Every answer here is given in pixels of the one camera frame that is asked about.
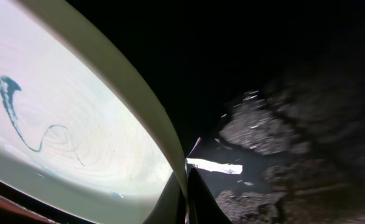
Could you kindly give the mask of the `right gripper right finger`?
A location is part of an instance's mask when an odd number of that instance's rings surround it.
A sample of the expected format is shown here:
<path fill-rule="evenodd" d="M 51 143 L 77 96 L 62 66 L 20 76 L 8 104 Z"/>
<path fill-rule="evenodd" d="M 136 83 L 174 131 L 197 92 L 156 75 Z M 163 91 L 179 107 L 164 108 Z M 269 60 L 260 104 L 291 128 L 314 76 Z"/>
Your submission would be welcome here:
<path fill-rule="evenodd" d="M 188 175 L 188 204 L 190 224 L 231 224 L 195 168 Z"/>

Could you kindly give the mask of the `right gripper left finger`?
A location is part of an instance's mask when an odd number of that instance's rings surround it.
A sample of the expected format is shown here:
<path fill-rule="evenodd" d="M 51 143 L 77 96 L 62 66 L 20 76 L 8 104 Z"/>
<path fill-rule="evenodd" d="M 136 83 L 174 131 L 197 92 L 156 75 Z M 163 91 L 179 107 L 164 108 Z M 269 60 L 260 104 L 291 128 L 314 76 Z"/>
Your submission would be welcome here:
<path fill-rule="evenodd" d="M 185 197 L 174 173 L 143 224 L 185 224 Z"/>

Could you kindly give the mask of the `light green plate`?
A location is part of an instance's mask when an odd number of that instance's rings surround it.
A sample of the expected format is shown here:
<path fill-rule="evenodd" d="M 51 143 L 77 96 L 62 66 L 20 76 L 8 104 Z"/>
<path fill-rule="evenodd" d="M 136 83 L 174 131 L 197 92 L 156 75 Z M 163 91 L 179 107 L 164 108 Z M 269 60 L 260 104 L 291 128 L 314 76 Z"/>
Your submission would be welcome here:
<path fill-rule="evenodd" d="M 0 182 L 93 223 L 143 223 L 185 156 L 159 99 L 66 1 L 0 1 Z"/>

